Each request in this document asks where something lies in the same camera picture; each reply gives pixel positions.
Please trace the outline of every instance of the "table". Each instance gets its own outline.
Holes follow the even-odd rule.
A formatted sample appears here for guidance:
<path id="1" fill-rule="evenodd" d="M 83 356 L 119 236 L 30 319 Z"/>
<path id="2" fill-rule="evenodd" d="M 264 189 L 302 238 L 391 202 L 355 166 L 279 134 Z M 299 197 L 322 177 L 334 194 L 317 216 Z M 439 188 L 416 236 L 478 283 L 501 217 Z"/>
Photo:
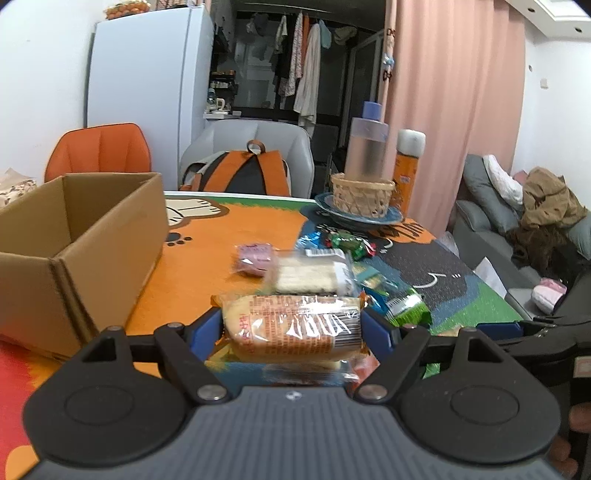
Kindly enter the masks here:
<path id="1" fill-rule="evenodd" d="M 316 225 L 333 225 L 312 200 L 221 193 L 167 192 L 171 226 L 163 254 L 126 331 L 152 333 L 168 322 L 191 323 L 210 307 L 212 293 L 248 291 L 257 281 L 232 274 L 235 245 L 267 242 L 291 249 Z M 366 260 L 385 276 L 423 294 L 433 334 L 453 334 L 480 322 L 512 322 L 518 314 L 417 222 L 371 232 L 378 255 Z M 59 364 L 0 343 L 0 480 L 32 465 L 21 425 L 27 397 Z M 136 364 L 157 374 L 155 365 Z"/>

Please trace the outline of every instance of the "backpack handle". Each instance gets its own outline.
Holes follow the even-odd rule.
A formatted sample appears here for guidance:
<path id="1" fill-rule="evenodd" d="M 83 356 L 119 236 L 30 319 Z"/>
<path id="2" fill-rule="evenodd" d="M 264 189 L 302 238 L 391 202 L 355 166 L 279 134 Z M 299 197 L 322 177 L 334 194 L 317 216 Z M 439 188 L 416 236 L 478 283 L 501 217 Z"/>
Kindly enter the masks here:
<path id="1" fill-rule="evenodd" d="M 258 149 L 260 150 L 259 153 L 253 152 L 253 146 L 258 147 Z M 263 142 L 261 142 L 260 140 L 249 140 L 248 142 L 246 142 L 246 149 L 254 154 L 254 155 L 263 155 L 263 153 L 265 153 L 267 151 L 267 149 L 265 148 L 265 144 Z"/>

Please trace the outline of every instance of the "white bathrobe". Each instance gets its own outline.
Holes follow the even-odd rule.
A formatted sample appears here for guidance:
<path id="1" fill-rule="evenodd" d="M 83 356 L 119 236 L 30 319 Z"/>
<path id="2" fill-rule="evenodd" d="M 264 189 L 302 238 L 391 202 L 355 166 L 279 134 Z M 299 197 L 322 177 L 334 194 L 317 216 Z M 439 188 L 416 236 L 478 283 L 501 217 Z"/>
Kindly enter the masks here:
<path id="1" fill-rule="evenodd" d="M 304 127 L 311 138 L 316 125 L 318 84 L 320 82 L 320 27 L 315 24 L 308 35 L 308 47 L 304 62 L 304 74 L 295 94 L 294 110 L 300 114 L 299 126 Z"/>

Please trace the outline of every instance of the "paw print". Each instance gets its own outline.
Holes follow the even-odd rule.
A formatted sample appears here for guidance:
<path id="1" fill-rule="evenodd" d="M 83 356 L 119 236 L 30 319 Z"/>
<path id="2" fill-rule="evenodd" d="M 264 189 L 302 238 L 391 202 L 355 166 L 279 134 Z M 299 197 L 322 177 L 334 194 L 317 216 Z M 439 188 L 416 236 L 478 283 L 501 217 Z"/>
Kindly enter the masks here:
<path id="1" fill-rule="evenodd" d="M 185 242 L 190 242 L 193 240 L 192 236 L 186 236 L 181 238 L 181 234 L 178 232 L 170 232 L 166 237 L 166 244 L 169 247 L 174 247 L 175 245 L 184 245 Z"/>

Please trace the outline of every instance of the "bread package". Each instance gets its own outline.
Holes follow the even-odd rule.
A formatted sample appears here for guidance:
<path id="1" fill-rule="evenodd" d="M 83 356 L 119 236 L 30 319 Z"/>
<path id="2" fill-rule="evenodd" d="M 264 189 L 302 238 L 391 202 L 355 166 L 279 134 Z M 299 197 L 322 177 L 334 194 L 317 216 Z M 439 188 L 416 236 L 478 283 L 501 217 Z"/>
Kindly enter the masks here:
<path id="1" fill-rule="evenodd" d="M 354 297 L 249 295 L 222 306 L 226 333 L 246 362 L 341 360 L 361 346 Z"/>

